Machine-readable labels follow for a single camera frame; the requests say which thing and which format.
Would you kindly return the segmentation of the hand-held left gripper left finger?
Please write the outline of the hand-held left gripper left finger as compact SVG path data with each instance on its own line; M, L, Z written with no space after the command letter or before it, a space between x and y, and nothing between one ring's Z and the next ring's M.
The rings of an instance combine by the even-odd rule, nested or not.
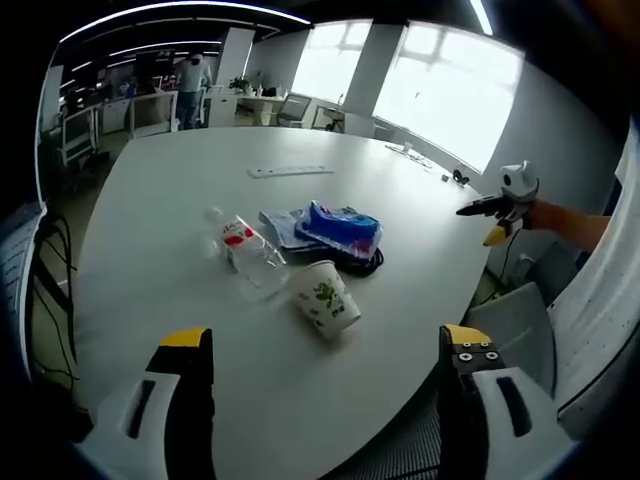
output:
M107 479L214 479L213 335L167 336L97 407L79 450Z

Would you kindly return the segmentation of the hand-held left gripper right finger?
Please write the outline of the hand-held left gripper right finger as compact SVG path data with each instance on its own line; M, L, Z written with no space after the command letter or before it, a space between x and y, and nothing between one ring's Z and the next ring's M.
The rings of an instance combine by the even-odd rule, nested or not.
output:
M550 396L489 336L441 326L438 369L441 479L547 479L572 454Z

